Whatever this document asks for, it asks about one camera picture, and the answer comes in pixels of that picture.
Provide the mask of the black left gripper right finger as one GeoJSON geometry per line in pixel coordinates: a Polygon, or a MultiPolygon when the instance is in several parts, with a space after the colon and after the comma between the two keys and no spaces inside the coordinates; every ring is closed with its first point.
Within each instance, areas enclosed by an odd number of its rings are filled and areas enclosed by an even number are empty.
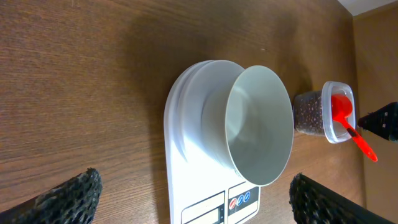
{"type": "Polygon", "coordinates": [[[393,224],[301,173],[290,183],[289,197],[298,224],[393,224]]]}

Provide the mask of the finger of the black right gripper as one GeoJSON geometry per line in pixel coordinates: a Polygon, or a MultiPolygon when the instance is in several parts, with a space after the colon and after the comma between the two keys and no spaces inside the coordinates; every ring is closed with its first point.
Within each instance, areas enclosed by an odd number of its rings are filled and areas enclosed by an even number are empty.
{"type": "Polygon", "coordinates": [[[397,102],[359,118],[358,126],[383,139],[397,142],[397,102]]]}

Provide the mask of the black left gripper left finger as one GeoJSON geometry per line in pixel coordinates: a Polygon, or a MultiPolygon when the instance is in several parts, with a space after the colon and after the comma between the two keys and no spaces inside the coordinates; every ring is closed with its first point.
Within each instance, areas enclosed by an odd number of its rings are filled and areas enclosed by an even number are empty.
{"type": "Polygon", "coordinates": [[[1,212],[3,224],[90,224],[95,219],[103,185],[89,168],[68,181],[1,212]]]}

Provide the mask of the red measuring scoop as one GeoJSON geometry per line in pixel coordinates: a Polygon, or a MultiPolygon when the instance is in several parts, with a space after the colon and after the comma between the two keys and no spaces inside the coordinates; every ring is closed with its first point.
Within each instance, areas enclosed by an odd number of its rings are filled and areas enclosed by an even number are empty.
{"type": "Polygon", "coordinates": [[[331,96],[332,118],[343,125],[345,130],[351,136],[353,141],[357,144],[360,150],[373,162],[377,162],[378,158],[370,145],[363,139],[363,137],[349,124],[348,117],[353,112],[353,105],[349,98],[345,95],[331,96]]]}

